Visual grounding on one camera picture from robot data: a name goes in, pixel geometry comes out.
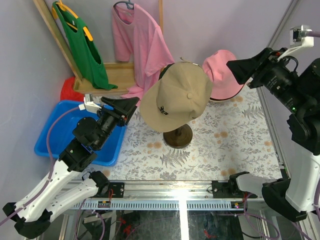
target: green tank top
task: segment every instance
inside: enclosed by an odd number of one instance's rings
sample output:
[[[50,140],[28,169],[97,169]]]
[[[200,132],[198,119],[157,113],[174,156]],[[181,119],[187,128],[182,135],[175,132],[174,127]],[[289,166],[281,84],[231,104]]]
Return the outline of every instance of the green tank top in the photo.
[[[69,47],[82,76],[92,83],[96,89],[117,89],[118,86],[109,84],[107,72],[97,47],[93,41],[89,41],[83,30],[87,27],[80,18],[75,18],[68,11],[61,10],[60,6],[53,3],[53,7],[62,23],[65,35],[69,42]],[[78,30],[67,25],[70,23]]]

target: orange hanger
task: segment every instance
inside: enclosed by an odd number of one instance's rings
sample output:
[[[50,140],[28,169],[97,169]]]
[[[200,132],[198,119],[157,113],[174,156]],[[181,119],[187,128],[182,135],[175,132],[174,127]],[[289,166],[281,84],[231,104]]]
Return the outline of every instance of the orange hanger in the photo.
[[[75,19],[79,18],[74,11],[72,11],[68,6],[64,5],[62,3],[62,0],[59,0],[60,2],[56,2],[57,5],[60,6],[61,10],[62,11],[69,11],[74,17]],[[55,10],[55,8],[52,6],[52,15],[53,15],[53,18],[56,20],[58,19],[58,14]],[[73,26],[71,23],[67,22],[66,24],[68,24],[70,27],[72,27],[73,29],[75,30],[78,30],[78,28],[76,28],[75,26]],[[88,28],[85,26],[83,27],[83,31],[85,33],[85,35],[87,36],[87,38],[89,39],[90,42],[92,42],[94,40],[94,38],[92,37],[91,33],[89,32]]]

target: clothes hanger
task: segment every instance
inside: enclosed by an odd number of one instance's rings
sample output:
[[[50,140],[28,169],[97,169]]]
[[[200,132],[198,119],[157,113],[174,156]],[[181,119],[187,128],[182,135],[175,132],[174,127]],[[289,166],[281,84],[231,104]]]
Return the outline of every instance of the clothes hanger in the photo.
[[[117,2],[113,5],[113,7],[115,8],[117,4],[125,4],[125,5],[126,5],[126,8],[129,9],[129,10],[134,9],[134,4],[133,4],[130,0],[128,0],[128,1],[117,1]]]
[[[72,11],[68,6],[64,5],[62,3],[62,0],[59,0],[59,2],[56,2],[55,4],[59,5],[59,7],[61,8],[62,11],[68,11],[69,13],[71,13],[75,19],[79,18],[74,11]],[[55,8],[52,6],[52,15],[53,18],[56,20],[58,19],[58,14],[55,10]],[[66,24],[68,24],[70,27],[72,27],[74,30],[78,30],[78,28],[76,28],[75,26],[73,26],[71,23],[67,22]],[[85,26],[83,28],[83,31],[85,33],[85,35],[87,36],[87,38],[89,39],[90,42],[92,42],[94,40],[94,38],[92,37],[91,33],[89,32],[88,28]]]

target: perforated metal strip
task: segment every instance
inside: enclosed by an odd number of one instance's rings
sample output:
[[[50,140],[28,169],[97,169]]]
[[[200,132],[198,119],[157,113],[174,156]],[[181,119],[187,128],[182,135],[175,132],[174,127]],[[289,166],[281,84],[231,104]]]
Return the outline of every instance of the perforated metal strip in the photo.
[[[79,209],[80,203],[73,206],[72,209]],[[109,204],[99,203],[97,200],[87,200],[82,207],[83,210],[179,210],[179,201],[126,201],[114,200]],[[230,201],[205,200],[205,201],[187,201],[187,209],[193,211],[230,211],[243,210],[241,208],[232,208]]]

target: wooden shelf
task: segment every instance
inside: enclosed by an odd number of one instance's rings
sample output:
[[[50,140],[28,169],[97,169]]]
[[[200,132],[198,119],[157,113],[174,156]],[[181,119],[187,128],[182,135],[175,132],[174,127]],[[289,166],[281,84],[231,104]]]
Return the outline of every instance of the wooden shelf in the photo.
[[[135,69],[133,62],[105,62],[109,83],[117,85],[117,89],[96,89],[87,79],[76,78],[73,90],[76,92],[94,95],[122,95],[128,93],[128,88],[135,85]]]

